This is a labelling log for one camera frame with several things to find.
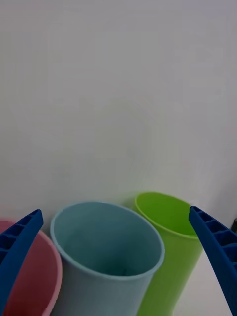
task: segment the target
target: pink cup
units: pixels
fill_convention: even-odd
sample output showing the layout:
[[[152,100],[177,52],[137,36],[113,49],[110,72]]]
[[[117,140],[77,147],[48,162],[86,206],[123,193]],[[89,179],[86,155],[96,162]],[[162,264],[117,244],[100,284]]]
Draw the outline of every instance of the pink cup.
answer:
[[[14,224],[0,220],[0,233]],[[39,232],[25,258],[3,316],[49,316],[62,284],[61,257],[53,242]]]

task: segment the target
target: green cup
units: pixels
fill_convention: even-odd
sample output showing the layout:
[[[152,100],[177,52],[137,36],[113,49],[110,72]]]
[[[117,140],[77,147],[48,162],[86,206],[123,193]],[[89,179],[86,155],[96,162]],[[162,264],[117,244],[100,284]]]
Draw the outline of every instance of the green cup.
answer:
[[[135,211],[159,232],[165,246],[163,265],[149,285],[137,316],[171,316],[202,246],[189,223],[189,204],[165,194],[141,193]]]

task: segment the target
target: white surface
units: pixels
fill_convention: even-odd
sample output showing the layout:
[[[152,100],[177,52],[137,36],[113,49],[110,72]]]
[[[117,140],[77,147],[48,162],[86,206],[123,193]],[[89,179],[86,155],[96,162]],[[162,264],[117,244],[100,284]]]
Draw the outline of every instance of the white surface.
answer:
[[[203,252],[173,316],[232,316],[221,287]]]
[[[41,208],[48,223],[76,201],[158,190],[230,225],[236,9],[234,0],[2,0],[1,215]],[[222,300],[209,304],[216,292],[192,280],[207,308],[195,298],[192,315],[220,311]]]

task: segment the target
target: plastic cup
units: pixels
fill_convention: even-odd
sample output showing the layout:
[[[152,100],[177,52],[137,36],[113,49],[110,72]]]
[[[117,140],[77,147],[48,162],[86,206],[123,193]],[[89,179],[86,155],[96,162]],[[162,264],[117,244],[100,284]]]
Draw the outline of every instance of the plastic cup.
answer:
[[[69,206],[51,222],[64,260],[57,316],[135,316],[164,258],[159,233],[135,212],[113,204]]]
[[[0,233],[14,222],[0,220]],[[16,278],[3,316],[49,316],[63,277],[60,254],[53,242],[38,232]]]
[[[202,246],[189,223],[189,204],[165,194],[141,193],[135,210],[160,233],[165,259],[155,274],[138,316],[171,316],[201,254]]]

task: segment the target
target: light blue cup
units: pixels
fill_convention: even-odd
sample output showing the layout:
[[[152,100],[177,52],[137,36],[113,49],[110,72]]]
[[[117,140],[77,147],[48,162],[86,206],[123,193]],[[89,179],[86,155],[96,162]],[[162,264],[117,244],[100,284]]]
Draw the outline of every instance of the light blue cup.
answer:
[[[113,204],[84,202],[51,222],[64,258],[56,316],[135,316],[164,259],[159,233],[143,217]]]

